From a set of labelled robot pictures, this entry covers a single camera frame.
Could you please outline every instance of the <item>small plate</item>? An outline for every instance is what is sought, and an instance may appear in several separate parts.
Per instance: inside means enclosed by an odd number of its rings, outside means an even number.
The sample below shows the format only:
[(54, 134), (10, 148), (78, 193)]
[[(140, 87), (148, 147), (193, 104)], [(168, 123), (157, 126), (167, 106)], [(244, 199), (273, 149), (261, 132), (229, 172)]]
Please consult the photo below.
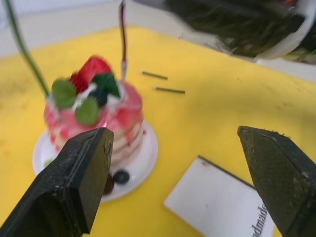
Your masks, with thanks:
[[(139, 154), (123, 168), (130, 175), (129, 181), (124, 185), (115, 184), (110, 194), (102, 196), (101, 203), (128, 194), (141, 185), (152, 172), (158, 158), (158, 141), (153, 128), (145, 121), (143, 122), (143, 129), (146, 134), (143, 137)], [(38, 175), (44, 169), (45, 162), (55, 157), (57, 157), (57, 153), (46, 130), (42, 133), (34, 148), (32, 163), (35, 174)]]

